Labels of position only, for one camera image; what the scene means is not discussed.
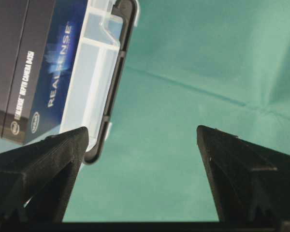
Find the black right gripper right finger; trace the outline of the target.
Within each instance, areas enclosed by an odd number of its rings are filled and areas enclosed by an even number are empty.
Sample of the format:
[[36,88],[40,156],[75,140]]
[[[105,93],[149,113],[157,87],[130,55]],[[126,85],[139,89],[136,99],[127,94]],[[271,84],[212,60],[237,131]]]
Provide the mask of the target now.
[[290,155],[204,125],[196,133],[220,221],[290,221]]

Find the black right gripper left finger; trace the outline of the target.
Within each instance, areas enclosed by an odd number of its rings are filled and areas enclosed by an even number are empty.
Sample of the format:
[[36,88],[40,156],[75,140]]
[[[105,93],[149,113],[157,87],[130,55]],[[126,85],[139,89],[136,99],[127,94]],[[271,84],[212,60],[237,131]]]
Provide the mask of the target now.
[[62,222],[88,146],[80,127],[0,154],[0,222]]

